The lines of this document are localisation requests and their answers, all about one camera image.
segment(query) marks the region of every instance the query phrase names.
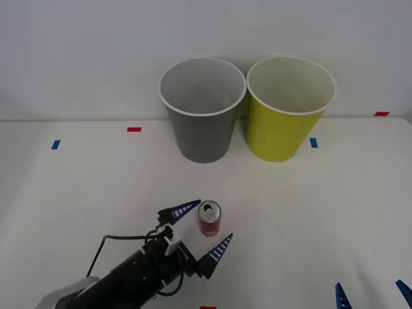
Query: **cup rim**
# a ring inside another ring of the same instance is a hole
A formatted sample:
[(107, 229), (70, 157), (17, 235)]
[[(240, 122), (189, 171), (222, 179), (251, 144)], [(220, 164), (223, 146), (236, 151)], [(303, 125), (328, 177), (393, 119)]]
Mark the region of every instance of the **cup rim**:
[[(321, 107), (321, 108), (319, 108), (319, 109), (316, 109), (316, 110), (314, 110), (314, 111), (307, 111), (307, 112), (304, 112), (304, 113), (295, 113), (295, 112), (292, 112), (292, 111), (283, 111), (282, 109), (274, 108), (273, 106), (270, 106), (270, 105), (268, 105), (267, 103), (264, 103), (264, 102), (253, 92), (252, 88), (250, 87), (250, 82), (249, 82), (249, 81), (250, 81), (250, 72), (252, 72), (252, 70), (253, 70), (256, 66), (260, 65), (262, 62), (265, 62), (265, 61), (268, 61), (268, 60), (272, 60), (272, 59), (275, 59), (275, 58), (295, 58), (295, 59), (299, 59), (299, 60), (308, 62), (308, 63), (310, 63), (310, 64), (318, 67), (318, 68), (321, 69), (322, 71), (324, 71), (324, 72), (327, 74), (327, 76), (329, 76), (329, 78), (330, 78), (330, 80), (331, 80), (331, 82), (332, 82), (332, 84), (333, 84), (333, 96), (332, 96), (332, 98), (329, 100), (329, 103), (327, 103), (325, 106), (323, 106), (323, 107)], [(264, 58), (264, 59), (262, 59), (262, 60), (260, 60), (260, 61), (257, 61), (257, 62), (249, 69), (249, 71), (247, 72), (246, 83), (247, 83), (247, 89), (249, 90), (250, 94), (251, 94), (251, 95), (253, 96), (253, 98), (254, 98), (255, 100), (257, 100), (260, 104), (262, 104), (263, 106), (265, 106), (265, 107), (268, 108), (268, 109), (271, 109), (272, 111), (277, 111), (278, 113), (287, 114), (287, 115), (293, 115), (293, 116), (307, 116), (307, 115), (313, 115), (313, 114), (320, 113), (321, 111), (324, 111), (324, 110), (325, 110), (326, 108), (328, 108), (328, 106), (335, 100), (335, 98), (336, 98), (336, 92), (337, 92), (337, 86), (336, 86), (335, 79), (333, 78), (332, 74), (331, 74), (327, 69), (325, 69), (323, 66), (321, 66), (319, 63), (317, 63), (317, 62), (315, 62), (315, 61), (309, 60), (309, 59), (307, 59), (307, 58), (295, 56), (295, 55), (276, 55), (276, 56), (270, 56), (270, 57)]]
[[(161, 88), (161, 85), (162, 85), (162, 81), (163, 81), (163, 78), (165, 77), (166, 73), (167, 73), (169, 70), (173, 69), (175, 66), (178, 66), (178, 65), (180, 65), (180, 64), (182, 64), (182, 63), (184, 63), (184, 62), (189, 62), (189, 61), (193, 61), (193, 60), (196, 60), (196, 59), (209, 59), (209, 60), (214, 60), (214, 61), (220, 61), (220, 62), (222, 62), (222, 63), (224, 63), (224, 64), (228, 64), (229, 66), (232, 66), (232, 67), (242, 76), (243, 91), (242, 91), (242, 94), (240, 95), (239, 99), (238, 99), (237, 101), (235, 101), (235, 103), (233, 103), (232, 105), (230, 105), (229, 107), (227, 107), (227, 108), (225, 108), (225, 109), (222, 109), (221, 111), (216, 111), (216, 112), (214, 112), (214, 113), (207, 113), (207, 114), (197, 114), (197, 113), (189, 113), (189, 112), (187, 112), (187, 111), (182, 111), (181, 109), (178, 109), (178, 108), (172, 106), (170, 103), (168, 103), (168, 101), (166, 101), (166, 99), (165, 99), (165, 98), (163, 97), (163, 95), (162, 95), (162, 92), (160, 91), (160, 88)], [(179, 113), (179, 114), (183, 114), (183, 115), (186, 115), (186, 116), (192, 116), (192, 117), (211, 117), (211, 116), (217, 116), (217, 115), (223, 114), (223, 113), (225, 113), (225, 112), (227, 112), (227, 111), (230, 111), (231, 109), (233, 109), (234, 107), (236, 107), (236, 106), (243, 100), (243, 97), (245, 97), (245, 94), (246, 94), (246, 90), (247, 90), (246, 78), (245, 78), (244, 74), (242, 73), (242, 71), (239, 70), (239, 68), (238, 68), (237, 66), (235, 66), (233, 63), (230, 63), (229, 61), (226, 61), (226, 60), (223, 60), (223, 59), (220, 59), (220, 58), (215, 58), (215, 57), (192, 57), (192, 58), (188, 58), (188, 59), (185, 59), (185, 60), (183, 60), (183, 61), (179, 61), (179, 62), (177, 62), (177, 63), (174, 63), (174, 64), (172, 64), (171, 66), (169, 66), (169, 67), (162, 73), (162, 76), (160, 77), (159, 83), (158, 83), (158, 93), (159, 93), (159, 96), (160, 96), (160, 99), (162, 100), (162, 102), (163, 102), (168, 108), (170, 108), (171, 110), (173, 110), (173, 111), (175, 111), (175, 112), (177, 112), (177, 113)]]

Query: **soda can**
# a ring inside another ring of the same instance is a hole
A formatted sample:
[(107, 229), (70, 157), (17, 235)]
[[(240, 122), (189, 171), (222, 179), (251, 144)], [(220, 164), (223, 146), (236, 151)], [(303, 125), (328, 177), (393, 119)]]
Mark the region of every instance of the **soda can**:
[(207, 237), (215, 236), (220, 229), (221, 208), (215, 201), (204, 201), (198, 208), (199, 228)]

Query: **white table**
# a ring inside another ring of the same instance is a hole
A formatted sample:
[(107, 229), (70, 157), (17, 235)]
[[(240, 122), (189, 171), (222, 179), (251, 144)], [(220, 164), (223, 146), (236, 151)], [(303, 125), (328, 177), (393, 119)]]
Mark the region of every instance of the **white table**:
[[(337, 282), (354, 309), (408, 308), (395, 285), (412, 287), (405, 120), (321, 119), (281, 164), (256, 158), (240, 124), (207, 165), (180, 154), (168, 121), (3, 122), (0, 145), (1, 308), (34, 308), (86, 274), (103, 235), (145, 234), (160, 209), (196, 198), (220, 203), (221, 232), (202, 236), (192, 211), (176, 225), (185, 244), (199, 258), (232, 243), (210, 280), (185, 278), (145, 308), (335, 308)], [(109, 240), (93, 274), (141, 244)]]

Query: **gray cup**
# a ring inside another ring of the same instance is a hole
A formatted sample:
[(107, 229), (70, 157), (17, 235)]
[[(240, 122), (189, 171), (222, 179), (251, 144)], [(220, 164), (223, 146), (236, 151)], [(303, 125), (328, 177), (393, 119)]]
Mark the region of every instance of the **gray cup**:
[(159, 94), (186, 158), (210, 163), (225, 155), (246, 88), (242, 72), (217, 58), (193, 58), (166, 70)]

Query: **can lid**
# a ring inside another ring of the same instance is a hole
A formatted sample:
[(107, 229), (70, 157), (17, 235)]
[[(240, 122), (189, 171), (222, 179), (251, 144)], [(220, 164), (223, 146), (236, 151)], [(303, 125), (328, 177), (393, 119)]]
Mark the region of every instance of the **can lid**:
[(198, 216), (205, 223), (215, 223), (219, 221), (221, 209), (215, 201), (204, 201), (198, 208)]

